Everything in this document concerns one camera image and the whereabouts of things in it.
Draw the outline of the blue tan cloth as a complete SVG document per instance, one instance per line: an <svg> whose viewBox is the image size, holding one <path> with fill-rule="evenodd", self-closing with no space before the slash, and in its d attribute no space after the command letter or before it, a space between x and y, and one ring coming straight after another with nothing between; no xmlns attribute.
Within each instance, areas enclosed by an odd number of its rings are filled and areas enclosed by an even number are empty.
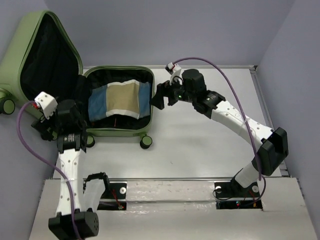
<svg viewBox="0 0 320 240"><path fill-rule="evenodd" d="M92 90L88 99L88 116L91 122L121 115L141 119L151 115L149 82L136 79L111 82Z"/></svg>

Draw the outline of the green hard-shell suitcase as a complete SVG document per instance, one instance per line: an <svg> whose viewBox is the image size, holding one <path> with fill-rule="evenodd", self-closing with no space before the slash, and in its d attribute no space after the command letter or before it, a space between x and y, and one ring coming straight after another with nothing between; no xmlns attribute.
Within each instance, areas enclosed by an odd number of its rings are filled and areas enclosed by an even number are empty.
<svg viewBox="0 0 320 240"><path fill-rule="evenodd" d="M20 20L1 61L0 111L10 115L16 105L33 100L40 92L58 101L73 99L87 111L93 89L132 79L150 83L151 99L155 78L149 68L96 66L85 70L57 15L49 10L34 11ZM139 137L140 146L147 149L153 142L148 135L152 116L150 105L150 115L140 119L117 114L98 121L87 118L88 144L93 146L95 137Z"/></svg>

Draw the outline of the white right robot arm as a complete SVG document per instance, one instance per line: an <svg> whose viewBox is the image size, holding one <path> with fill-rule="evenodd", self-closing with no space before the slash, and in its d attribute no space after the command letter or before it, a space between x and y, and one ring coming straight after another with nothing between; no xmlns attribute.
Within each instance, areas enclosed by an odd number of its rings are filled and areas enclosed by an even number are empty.
<svg viewBox="0 0 320 240"><path fill-rule="evenodd" d="M198 113L224 125L257 151L254 159L231 179L222 192L242 196L259 177L272 175L288 156L288 135L283 128L272 129L242 116L224 96L207 89L203 74L196 69L187 69L182 75L170 73L170 80L157 85L150 100L152 106L162 110L164 98L168 99L170 106L178 101L191 103Z"/></svg>

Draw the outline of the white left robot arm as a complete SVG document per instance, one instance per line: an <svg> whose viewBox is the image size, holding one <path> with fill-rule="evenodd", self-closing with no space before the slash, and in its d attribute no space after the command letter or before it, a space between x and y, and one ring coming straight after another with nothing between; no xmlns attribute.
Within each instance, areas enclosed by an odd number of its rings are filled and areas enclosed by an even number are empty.
<svg viewBox="0 0 320 240"><path fill-rule="evenodd" d="M99 233L96 213L100 198L110 194L111 185L104 172L83 176L87 152L87 124L72 99L57 102L45 94L35 104L47 120L53 119L61 175L55 217L48 220L49 230L59 240L85 240Z"/></svg>

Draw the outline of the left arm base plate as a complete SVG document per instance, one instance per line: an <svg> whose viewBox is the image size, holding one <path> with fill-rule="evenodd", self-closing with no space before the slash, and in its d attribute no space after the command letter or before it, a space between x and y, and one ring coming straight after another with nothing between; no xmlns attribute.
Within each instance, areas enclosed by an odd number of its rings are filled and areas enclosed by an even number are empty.
<svg viewBox="0 0 320 240"><path fill-rule="evenodd" d="M110 190L102 194L97 209L99 211L125 211L127 209L127 182L111 181Z"/></svg>

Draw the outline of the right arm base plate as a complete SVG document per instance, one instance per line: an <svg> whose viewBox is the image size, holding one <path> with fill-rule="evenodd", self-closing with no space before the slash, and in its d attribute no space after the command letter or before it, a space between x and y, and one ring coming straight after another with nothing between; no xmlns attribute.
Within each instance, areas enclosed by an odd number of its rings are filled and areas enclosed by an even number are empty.
<svg viewBox="0 0 320 240"><path fill-rule="evenodd" d="M214 183L212 195L216 200L217 210L263 209L257 182L240 192L233 192L229 181L218 181Z"/></svg>

